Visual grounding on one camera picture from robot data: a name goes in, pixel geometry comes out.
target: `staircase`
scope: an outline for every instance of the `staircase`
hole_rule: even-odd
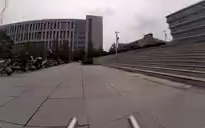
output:
[[[205,43],[137,49],[121,53],[103,64],[205,87]]]

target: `overcast sky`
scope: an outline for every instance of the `overcast sky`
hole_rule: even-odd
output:
[[[0,11],[4,7],[0,0]],[[78,18],[100,15],[104,18],[104,49],[115,41],[115,31],[120,32],[120,42],[141,38],[146,33],[163,39],[168,30],[165,16],[199,0],[9,0],[3,23],[51,18]]]

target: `paved plaza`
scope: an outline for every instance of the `paved plaza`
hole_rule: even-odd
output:
[[[0,77],[2,128],[205,128],[205,89],[77,63]]]

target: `tall building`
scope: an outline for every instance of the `tall building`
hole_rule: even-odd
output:
[[[86,49],[92,43],[94,49],[103,48],[103,18],[101,16],[86,16]]]
[[[96,36],[92,34],[95,48],[98,48],[98,42],[102,47],[103,33],[98,33],[102,28],[101,22],[92,24],[92,30]],[[48,19],[25,21],[14,24],[0,26],[0,30],[5,30],[6,33],[14,40],[15,44],[23,44],[27,42],[43,42],[45,48],[53,49],[54,43],[58,43],[61,47],[64,43],[68,43],[72,51],[76,49],[86,49],[88,37],[87,20],[86,19]]]
[[[205,41],[205,0],[168,15],[174,41]]]

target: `distant building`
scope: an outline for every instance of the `distant building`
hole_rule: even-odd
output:
[[[92,19],[91,29],[88,28],[89,19]],[[22,46],[27,42],[35,42],[40,43],[40,46],[43,43],[44,48],[53,50],[54,43],[58,43],[58,47],[68,43],[70,49],[74,51],[86,49],[88,39],[92,39],[95,48],[102,47],[102,24],[102,17],[86,16],[86,19],[25,21],[2,25],[0,30],[5,30],[17,46]]]
[[[144,35],[142,39],[138,39],[126,44],[124,43],[118,44],[118,51],[128,51],[128,50],[133,50],[133,49],[138,49],[143,47],[153,47],[153,46],[164,45],[166,43],[167,43],[166,41],[154,38],[153,34],[149,33]],[[112,44],[110,51],[115,51],[115,43]]]
[[[205,0],[168,15],[174,41],[205,41]]]
[[[90,42],[94,49],[103,48],[103,18],[100,16],[86,16],[86,49]]]

